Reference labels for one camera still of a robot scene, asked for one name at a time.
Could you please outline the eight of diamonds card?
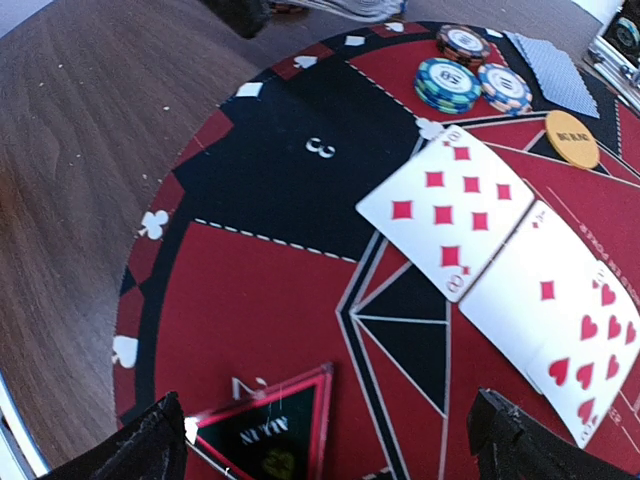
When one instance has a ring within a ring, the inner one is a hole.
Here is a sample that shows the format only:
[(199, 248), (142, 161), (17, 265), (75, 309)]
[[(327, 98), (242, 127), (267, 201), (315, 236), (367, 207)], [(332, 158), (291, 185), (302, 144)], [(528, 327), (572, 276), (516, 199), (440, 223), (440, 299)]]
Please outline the eight of diamonds card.
[(451, 125), (356, 206), (451, 302), (459, 301), (534, 200), (496, 153)]

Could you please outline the red chip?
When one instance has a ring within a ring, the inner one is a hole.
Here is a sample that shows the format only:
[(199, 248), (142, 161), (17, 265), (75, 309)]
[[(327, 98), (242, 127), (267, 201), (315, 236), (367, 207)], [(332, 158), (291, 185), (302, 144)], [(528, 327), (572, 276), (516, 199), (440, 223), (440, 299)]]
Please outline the red chip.
[(491, 54), (489, 43), (463, 25), (441, 26), (436, 34), (436, 46), (445, 58), (469, 69), (483, 65)]

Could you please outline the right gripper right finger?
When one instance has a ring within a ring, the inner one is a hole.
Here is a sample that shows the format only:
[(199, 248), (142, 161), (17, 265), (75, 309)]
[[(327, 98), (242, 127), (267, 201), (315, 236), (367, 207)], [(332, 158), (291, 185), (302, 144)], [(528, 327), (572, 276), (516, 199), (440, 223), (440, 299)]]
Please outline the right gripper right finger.
[(633, 477), (561, 439), (495, 390), (478, 390), (467, 416), (467, 434), (481, 479)]

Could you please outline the card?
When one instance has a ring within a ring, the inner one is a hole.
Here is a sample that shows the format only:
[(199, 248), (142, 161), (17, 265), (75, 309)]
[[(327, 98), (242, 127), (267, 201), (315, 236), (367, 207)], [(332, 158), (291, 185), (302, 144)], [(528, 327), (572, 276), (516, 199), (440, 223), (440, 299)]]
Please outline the card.
[(533, 71), (544, 98), (574, 112), (599, 119), (592, 97), (571, 57), (548, 40), (504, 31)]

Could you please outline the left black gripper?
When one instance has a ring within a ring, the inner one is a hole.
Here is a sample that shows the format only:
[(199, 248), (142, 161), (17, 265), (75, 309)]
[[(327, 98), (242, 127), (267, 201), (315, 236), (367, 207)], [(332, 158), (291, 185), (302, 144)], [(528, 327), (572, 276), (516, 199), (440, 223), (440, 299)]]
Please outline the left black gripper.
[(254, 38), (270, 19), (270, 7), (265, 0), (201, 0), (201, 3), (245, 39)]

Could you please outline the ace of diamonds card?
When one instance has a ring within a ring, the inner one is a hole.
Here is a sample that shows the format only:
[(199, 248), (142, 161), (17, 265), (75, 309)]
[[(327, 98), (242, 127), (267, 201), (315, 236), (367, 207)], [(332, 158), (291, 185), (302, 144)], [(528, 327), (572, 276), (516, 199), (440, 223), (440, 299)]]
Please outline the ace of diamonds card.
[(588, 303), (595, 265), (574, 230), (538, 200), (459, 310), (525, 374), (552, 327)]

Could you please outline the blue checkered card deck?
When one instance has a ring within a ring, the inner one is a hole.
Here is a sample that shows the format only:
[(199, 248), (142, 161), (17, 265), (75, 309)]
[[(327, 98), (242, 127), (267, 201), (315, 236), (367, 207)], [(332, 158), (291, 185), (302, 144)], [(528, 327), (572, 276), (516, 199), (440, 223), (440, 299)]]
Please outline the blue checkered card deck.
[(377, 23), (406, 12), (403, 0), (290, 0), (269, 1), (274, 13), (301, 13), (312, 9), (362, 23)]

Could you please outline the eight of hearts card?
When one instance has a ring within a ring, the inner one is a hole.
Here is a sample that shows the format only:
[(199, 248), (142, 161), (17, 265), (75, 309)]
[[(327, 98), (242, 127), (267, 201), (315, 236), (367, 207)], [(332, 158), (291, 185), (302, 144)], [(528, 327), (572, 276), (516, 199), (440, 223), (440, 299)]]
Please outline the eight of hearts card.
[(552, 329), (527, 374), (585, 448), (639, 354), (639, 312), (626, 288), (596, 263), (585, 308)]

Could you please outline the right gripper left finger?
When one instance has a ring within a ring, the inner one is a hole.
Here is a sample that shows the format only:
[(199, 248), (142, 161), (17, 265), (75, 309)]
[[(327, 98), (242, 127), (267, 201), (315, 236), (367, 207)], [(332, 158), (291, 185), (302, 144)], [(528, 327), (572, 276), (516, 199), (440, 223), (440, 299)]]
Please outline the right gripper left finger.
[(105, 441), (43, 477), (182, 480), (188, 458), (184, 420), (178, 394), (170, 392)]

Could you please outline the teal chip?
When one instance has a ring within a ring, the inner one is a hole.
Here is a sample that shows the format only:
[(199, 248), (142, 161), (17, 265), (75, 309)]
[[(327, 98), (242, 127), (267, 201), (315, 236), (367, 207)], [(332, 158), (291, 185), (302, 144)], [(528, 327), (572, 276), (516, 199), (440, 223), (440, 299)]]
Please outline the teal chip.
[(476, 76), (446, 58), (422, 61), (414, 77), (414, 89), (426, 104), (447, 114), (469, 112), (482, 96)]

